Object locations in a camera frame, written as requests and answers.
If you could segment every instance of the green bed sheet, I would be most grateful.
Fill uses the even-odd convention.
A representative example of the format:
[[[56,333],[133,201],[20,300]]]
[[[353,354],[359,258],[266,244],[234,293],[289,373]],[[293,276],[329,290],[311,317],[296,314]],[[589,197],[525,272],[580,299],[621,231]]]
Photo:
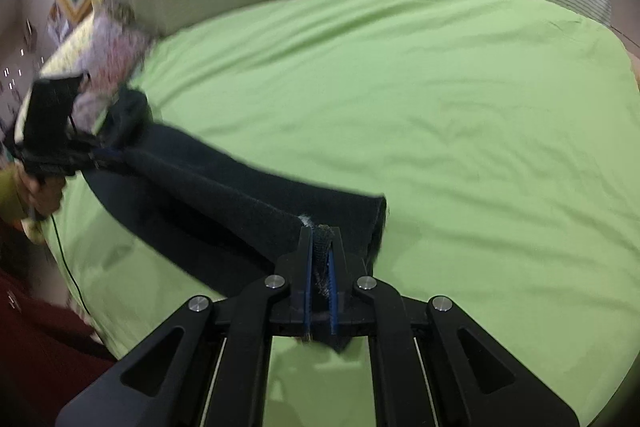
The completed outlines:
[[[543,0],[279,0],[163,41],[133,84],[156,120],[252,166],[384,193],[376,276],[453,298],[582,425],[625,378],[640,350],[640,97],[604,26]],[[190,296],[220,297],[82,176],[57,221],[118,357]],[[366,343],[338,356],[277,339],[265,425],[374,425]]]

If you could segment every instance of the red clothing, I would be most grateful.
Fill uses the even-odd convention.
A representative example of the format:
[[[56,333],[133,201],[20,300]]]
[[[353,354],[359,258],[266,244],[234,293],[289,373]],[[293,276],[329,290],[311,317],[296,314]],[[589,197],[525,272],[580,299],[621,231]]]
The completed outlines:
[[[69,309],[36,301],[0,271],[0,365],[47,422],[113,365],[73,347],[93,333]]]

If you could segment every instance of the silver screw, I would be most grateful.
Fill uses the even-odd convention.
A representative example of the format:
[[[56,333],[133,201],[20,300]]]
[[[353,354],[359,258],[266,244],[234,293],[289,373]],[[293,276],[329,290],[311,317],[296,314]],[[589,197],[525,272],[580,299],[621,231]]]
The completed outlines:
[[[375,279],[373,279],[373,277],[369,277],[368,275],[363,275],[362,277],[358,277],[356,284],[358,285],[358,288],[360,288],[361,290],[372,290],[373,288],[376,287],[378,282]]]
[[[453,302],[449,297],[445,297],[444,295],[439,295],[431,301],[431,304],[434,308],[436,308],[439,312],[448,312],[453,306]]]
[[[209,299],[203,295],[197,295],[189,301],[189,309],[192,312],[203,312],[209,307]]]
[[[272,290],[282,288],[284,286],[284,277],[282,275],[270,275],[264,280],[264,285]]]

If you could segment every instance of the yellow sleeve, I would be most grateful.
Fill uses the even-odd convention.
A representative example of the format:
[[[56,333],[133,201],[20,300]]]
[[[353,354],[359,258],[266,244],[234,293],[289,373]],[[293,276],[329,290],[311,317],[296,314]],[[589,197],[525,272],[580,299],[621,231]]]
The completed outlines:
[[[6,223],[27,217],[14,182],[15,165],[0,171],[0,219]]]

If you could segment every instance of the hand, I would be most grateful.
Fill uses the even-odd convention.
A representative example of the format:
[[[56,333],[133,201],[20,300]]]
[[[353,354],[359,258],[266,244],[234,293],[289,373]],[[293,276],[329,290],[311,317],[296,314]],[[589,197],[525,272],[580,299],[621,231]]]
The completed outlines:
[[[16,162],[14,171],[15,187],[25,208],[35,208],[41,216],[47,217],[60,208],[64,178],[47,178],[43,184],[24,171],[24,166]]]

